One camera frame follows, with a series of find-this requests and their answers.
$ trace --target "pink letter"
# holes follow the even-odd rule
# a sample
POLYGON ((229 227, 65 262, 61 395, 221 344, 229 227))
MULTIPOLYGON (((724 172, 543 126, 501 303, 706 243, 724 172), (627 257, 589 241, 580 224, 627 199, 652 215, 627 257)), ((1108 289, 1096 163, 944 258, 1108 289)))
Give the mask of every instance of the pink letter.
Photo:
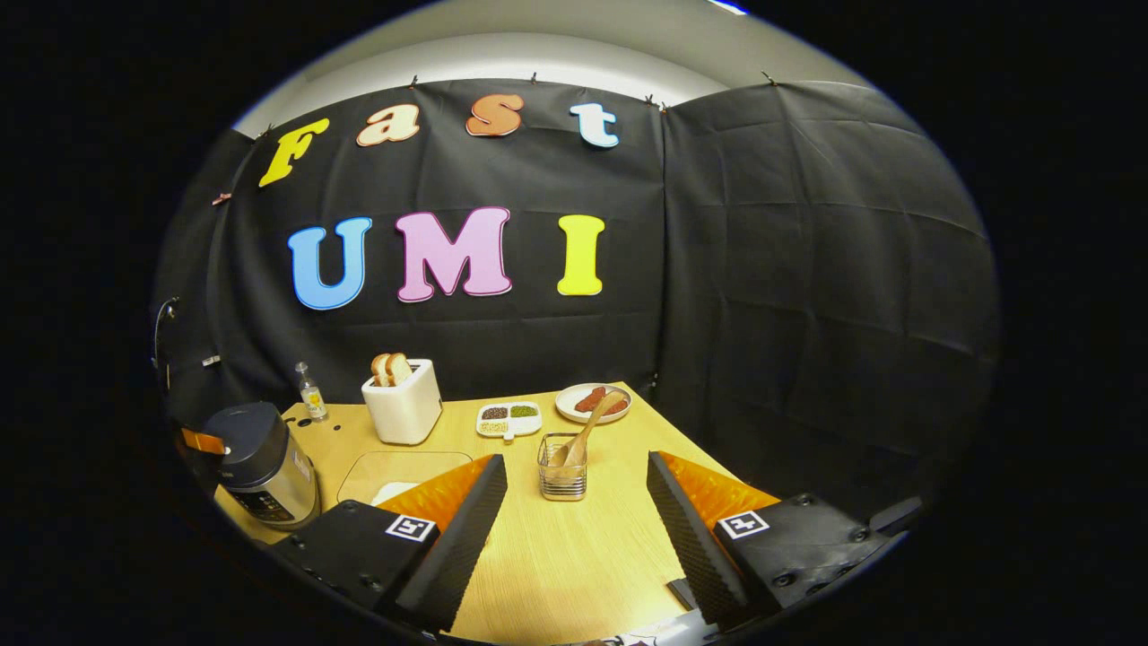
POLYGON ((449 296, 455 293, 467 259, 471 260, 471 277, 463 285, 464 291, 472 296, 509 291, 510 278, 502 264, 502 227, 507 219, 510 211, 504 208, 474 209, 463 224, 458 240, 451 242, 433 212, 400 217, 395 228, 402 231, 406 240, 406 280, 398 289, 398 299, 418 302, 434 295, 434 287, 426 280, 424 263, 449 296))

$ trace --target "blue letter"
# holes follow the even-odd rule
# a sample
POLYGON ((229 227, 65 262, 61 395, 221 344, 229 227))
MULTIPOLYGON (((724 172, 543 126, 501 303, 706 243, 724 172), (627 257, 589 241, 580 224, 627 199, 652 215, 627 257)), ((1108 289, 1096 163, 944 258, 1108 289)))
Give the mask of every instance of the blue letter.
POLYGON ((297 231, 287 240, 292 252, 295 295, 311 309, 335 309, 352 299, 363 289, 363 234, 371 227, 370 217, 352 217, 335 226, 343 239, 343 279, 338 285, 324 285, 319 279, 319 242, 327 235, 321 226, 297 231))
POLYGON ((614 115, 602 109, 600 103, 582 103, 571 108, 571 114, 577 115, 577 126, 582 138, 603 148, 618 145, 618 137, 606 132, 606 123, 614 123, 614 115))

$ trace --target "ceiling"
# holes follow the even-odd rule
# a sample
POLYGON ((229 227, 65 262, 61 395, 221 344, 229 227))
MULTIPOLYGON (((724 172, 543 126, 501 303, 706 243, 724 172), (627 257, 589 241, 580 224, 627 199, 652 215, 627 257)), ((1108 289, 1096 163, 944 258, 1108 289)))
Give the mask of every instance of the ceiling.
POLYGON ((837 80, 871 86, 831 56, 752 16, 706 0, 443 0, 378 26, 303 70, 313 80, 409 45, 474 33, 573 36, 676 63, 729 87, 837 80))

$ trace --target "black fabric curtain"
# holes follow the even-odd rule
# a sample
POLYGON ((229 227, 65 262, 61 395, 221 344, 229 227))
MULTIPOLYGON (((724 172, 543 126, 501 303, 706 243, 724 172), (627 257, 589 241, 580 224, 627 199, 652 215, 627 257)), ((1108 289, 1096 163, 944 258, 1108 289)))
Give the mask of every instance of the black fabric curtain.
POLYGON ((992 250, 883 94, 731 89, 666 115, 654 404, 732 473, 860 517, 928 491, 987 403, 992 250))
POLYGON ((228 133, 188 189, 162 254, 155 306, 173 417, 297 400, 305 361, 331 403, 362 403, 369 363, 435 363, 447 399, 626 381, 746 482, 815 491, 868 516, 926 491, 987 402, 998 357, 992 250, 944 154, 879 92, 836 83, 731 89, 658 108, 610 92, 512 79, 365 94, 228 133), (465 130, 473 103, 518 94, 506 137, 465 130), (612 148, 569 108, 615 115, 612 148), (419 132, 363 147, 366 119, 419 108, 419 132), (329 119, 288 177, 258 186, 292 130, 329 119), (232 197, 218 205, 218 193, 232 197), (401 302, 396 220, 434 212, 455 239, 472 210, 510 211, 510 291, 401 302), (565 296, 558 219, 600 218, 600 294, 565 296), (370 217, 365 278, 343 306, 296 296, 288 238, 321 226, 318 270, 343 274, 335 226, 370 217), (202 366, 204 358, 220 361, 202 366))

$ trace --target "black lid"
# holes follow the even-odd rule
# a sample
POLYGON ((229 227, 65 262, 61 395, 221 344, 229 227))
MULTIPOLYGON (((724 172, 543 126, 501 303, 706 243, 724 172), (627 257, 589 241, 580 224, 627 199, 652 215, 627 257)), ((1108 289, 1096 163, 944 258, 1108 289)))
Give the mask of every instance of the black lid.
POLYGON ((224 487, 251 487, 267 480, 287 454, 287 425, 265 402, 224 408, 208 420, 203 433, 231 451, 219 464, 224 487))

